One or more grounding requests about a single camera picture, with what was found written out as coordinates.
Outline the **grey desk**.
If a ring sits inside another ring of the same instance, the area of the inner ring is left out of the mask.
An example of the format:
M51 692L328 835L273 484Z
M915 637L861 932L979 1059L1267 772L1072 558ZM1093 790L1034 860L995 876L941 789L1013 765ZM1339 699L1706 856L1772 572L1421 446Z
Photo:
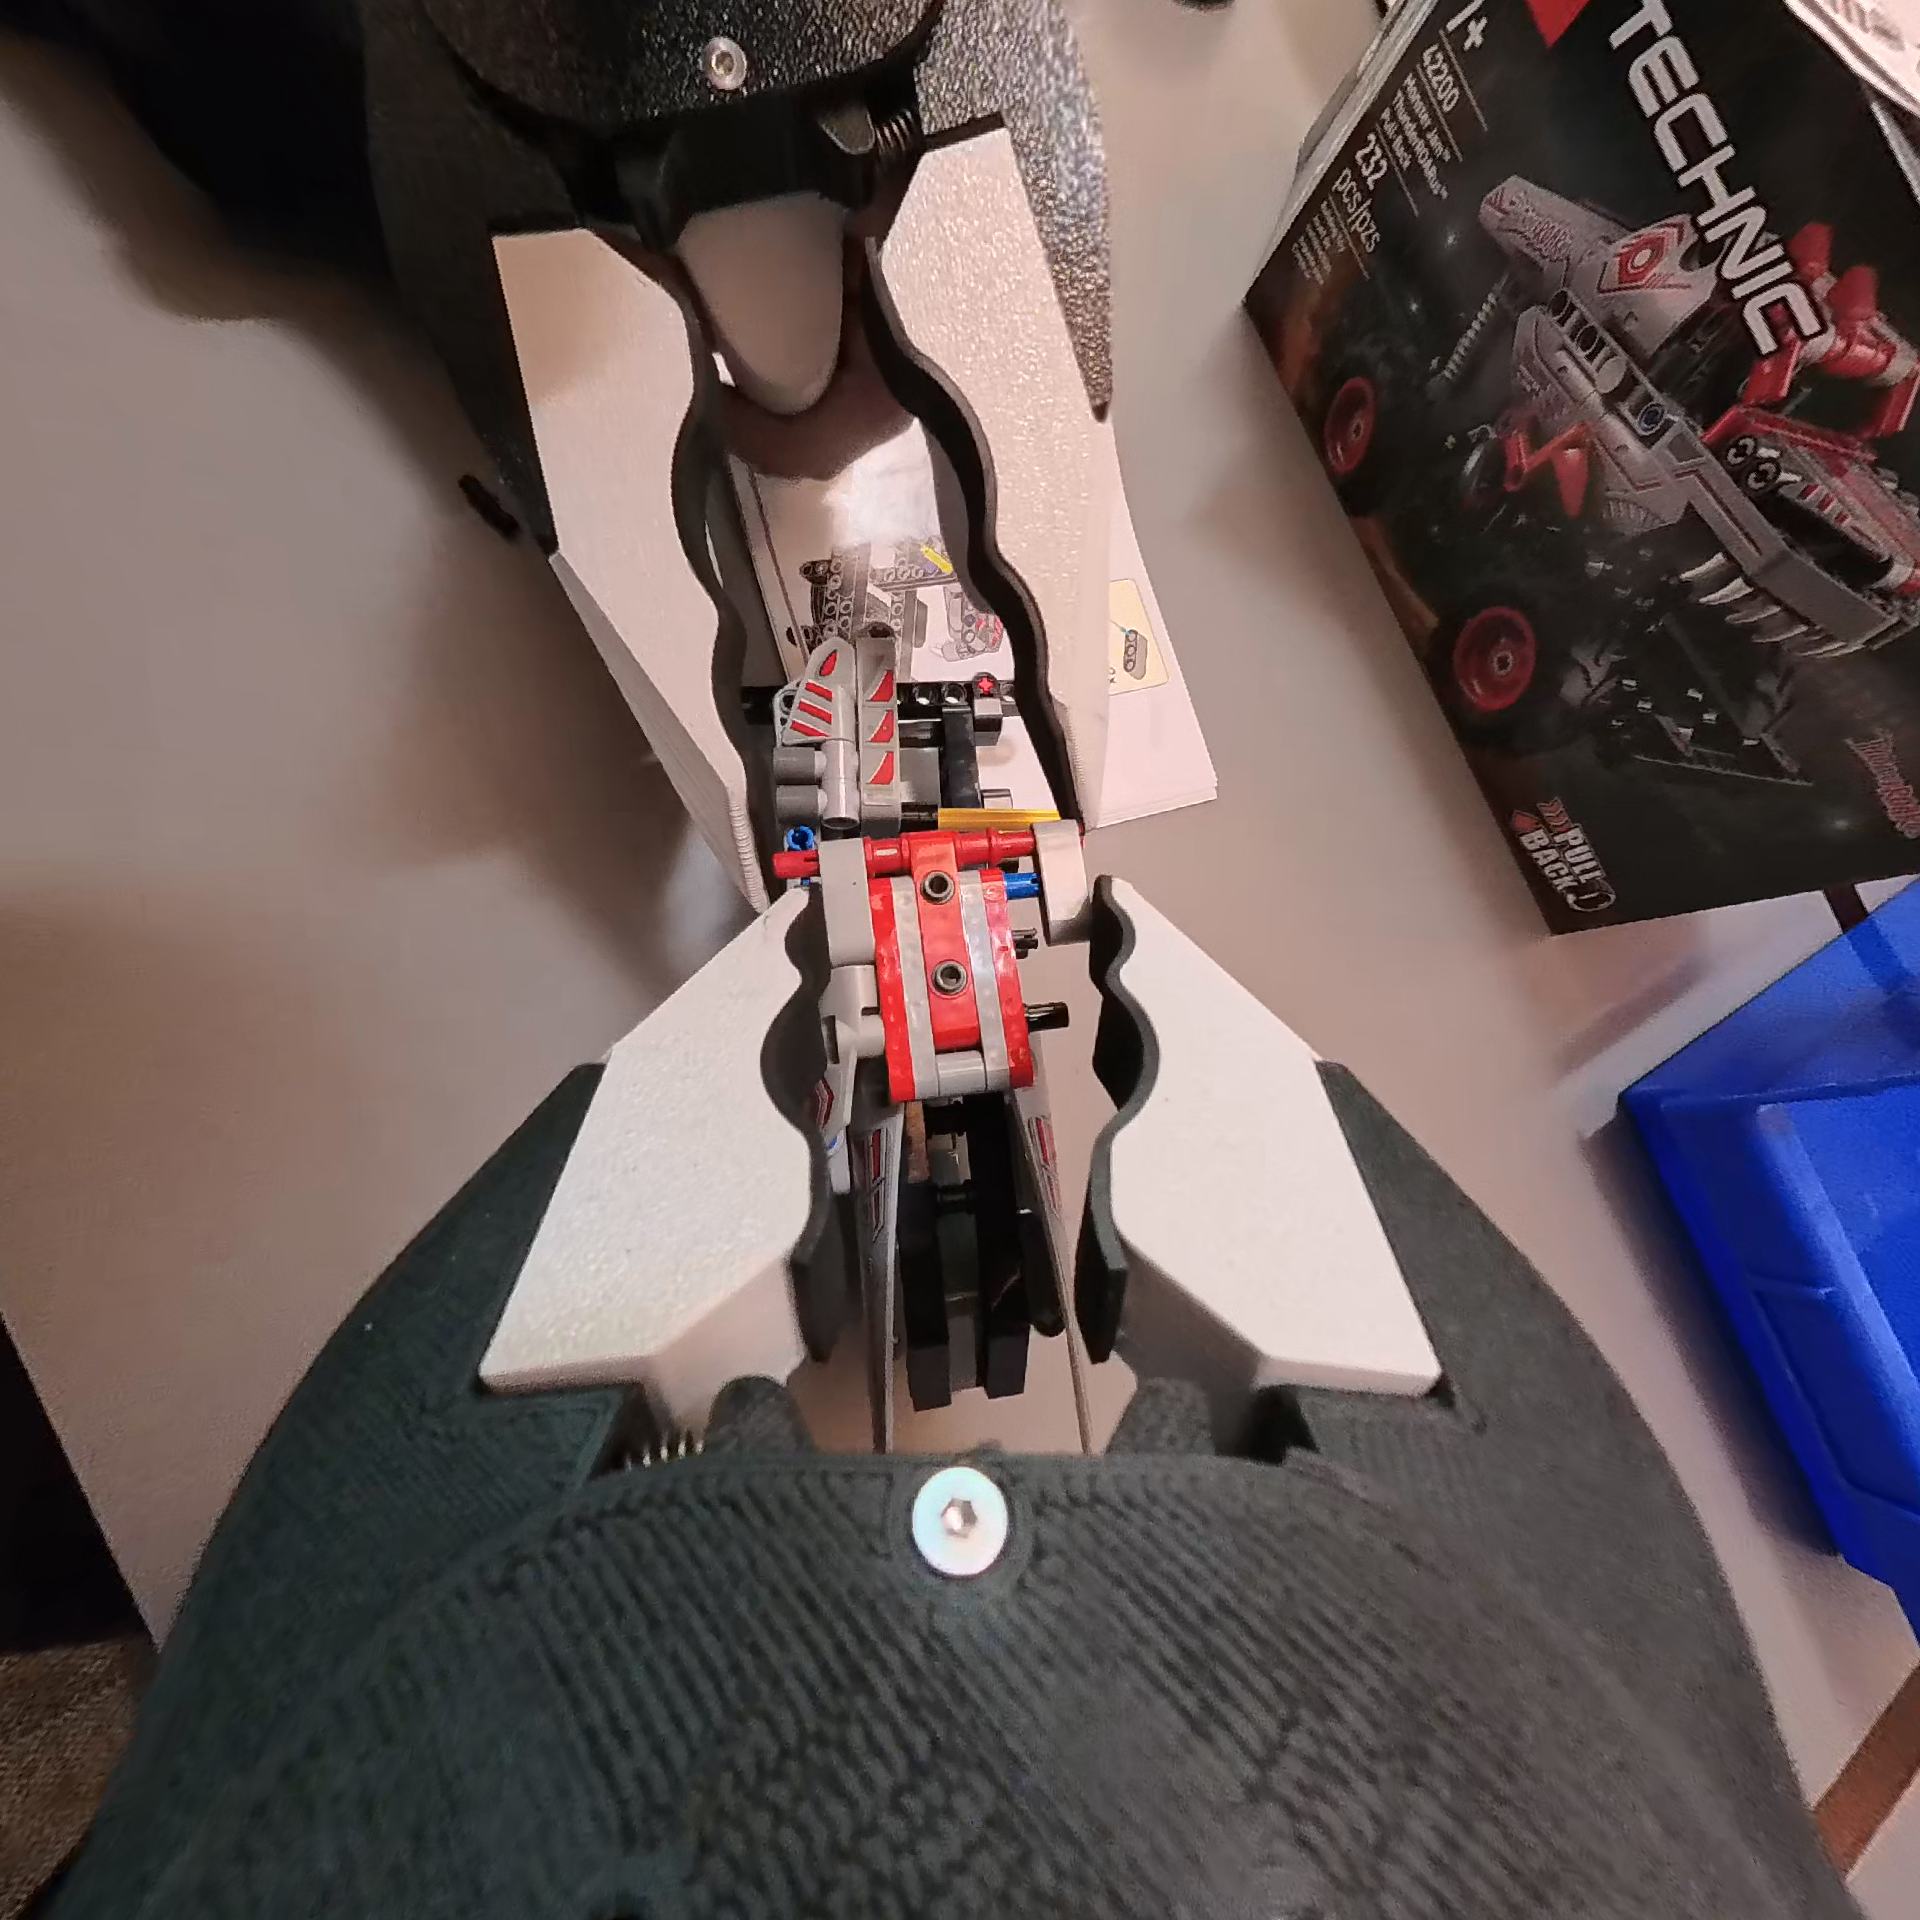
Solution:
M1100 839L1583 1316L1716 1542L1808 1799L1916 1747L1616 1093L1818 896L1546 934L1242 312L1375 4L1087 4L1115 424L1216 803ZM4 1316L133 1597L351 1303L745 918L418 337L243 249L4 39Z

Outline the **person's left hand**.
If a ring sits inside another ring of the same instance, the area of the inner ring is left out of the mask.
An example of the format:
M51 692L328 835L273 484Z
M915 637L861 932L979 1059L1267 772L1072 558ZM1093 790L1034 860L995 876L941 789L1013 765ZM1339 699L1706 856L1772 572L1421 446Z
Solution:
M831 483L873 448L896 439L913 413L865 376L840 376L802 413L779 415L737 387L721 396L727 452L757 473Z

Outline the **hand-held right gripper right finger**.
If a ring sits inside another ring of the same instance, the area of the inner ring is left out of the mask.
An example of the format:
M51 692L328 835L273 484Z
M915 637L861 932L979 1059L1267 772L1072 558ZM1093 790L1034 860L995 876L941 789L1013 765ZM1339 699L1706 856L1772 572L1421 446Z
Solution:
M1130 879L1091 905L1093 1067L1074 1324L1091 1361L1196 1385L1218 1438L1269 1388L1418 1401L1443 1361L1321 1059Z

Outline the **person's left forearm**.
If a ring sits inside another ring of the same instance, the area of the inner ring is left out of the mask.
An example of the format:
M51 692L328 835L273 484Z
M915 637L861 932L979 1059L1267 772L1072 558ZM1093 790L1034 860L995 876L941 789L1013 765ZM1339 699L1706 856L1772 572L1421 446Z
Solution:
M216 206L371 233L367 41L351 3L85 3L69 13L161 152Z

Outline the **blue plastic storage bin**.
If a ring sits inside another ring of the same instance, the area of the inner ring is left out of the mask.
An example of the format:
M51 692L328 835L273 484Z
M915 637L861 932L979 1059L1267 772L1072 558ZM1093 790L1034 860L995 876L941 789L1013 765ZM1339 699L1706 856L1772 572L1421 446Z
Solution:
M1916 881L1621 1110L1836 1550L1916 1623Z

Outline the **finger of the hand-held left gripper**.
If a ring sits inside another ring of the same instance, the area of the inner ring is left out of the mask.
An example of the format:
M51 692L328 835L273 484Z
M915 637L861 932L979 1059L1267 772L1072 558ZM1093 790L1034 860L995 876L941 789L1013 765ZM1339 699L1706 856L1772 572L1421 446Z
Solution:
M867 348L929 431L941 529L1015 651L1049 800L1091 827L1109 747L1113 439L1007 128L922 152L865 255Z
M588 229L500 233L496 272L531 406L553 569L693 825L770 903L751 772L716 695L732 612L691 448L714 361L685 275Z

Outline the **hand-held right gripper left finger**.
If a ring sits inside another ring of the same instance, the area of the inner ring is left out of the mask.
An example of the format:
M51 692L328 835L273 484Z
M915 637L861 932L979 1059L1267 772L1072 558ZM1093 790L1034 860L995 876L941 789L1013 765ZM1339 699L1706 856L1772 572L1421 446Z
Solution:
M610 1048L483 1358L496 1392L637 1385L703 1425L851 1319L818 1086L825 917L793 886Z

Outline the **grey red toy truck model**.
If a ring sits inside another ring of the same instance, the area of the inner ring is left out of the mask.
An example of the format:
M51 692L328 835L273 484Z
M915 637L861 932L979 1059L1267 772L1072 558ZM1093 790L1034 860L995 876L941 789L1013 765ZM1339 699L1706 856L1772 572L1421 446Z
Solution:
M772 873L823 921L815 1118L834 1253L860 1310L872 1439L977 1388L1025 1392L1067 1333L1072 1276L1025 960L1089 932L1084 832L979 784L1004 688L913 680L888 621L817 627L772 699Z

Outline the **white instruction booklet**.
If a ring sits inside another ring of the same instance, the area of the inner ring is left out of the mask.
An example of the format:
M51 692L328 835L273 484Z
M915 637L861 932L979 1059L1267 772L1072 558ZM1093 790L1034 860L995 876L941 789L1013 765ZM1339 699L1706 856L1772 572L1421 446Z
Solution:
M867 595L860 612L896 628L903 680L968 680L984 670L1013 678L1004 627L969 599L939 532L930 452L917 424L832 479L777 478L744 462L732 462L729 475L787 678L855 587ZM1163 633L1119 473L1109 574L1109 747L1093 825L1216 796L1209 744Z

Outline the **black toy set box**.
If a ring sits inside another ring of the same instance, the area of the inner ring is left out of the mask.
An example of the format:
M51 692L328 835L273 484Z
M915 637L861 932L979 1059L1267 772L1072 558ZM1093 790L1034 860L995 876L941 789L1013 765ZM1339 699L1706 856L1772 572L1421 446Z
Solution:
M1823 4L1395 4L1244 303L1555 931L1911 877L1916 150Z

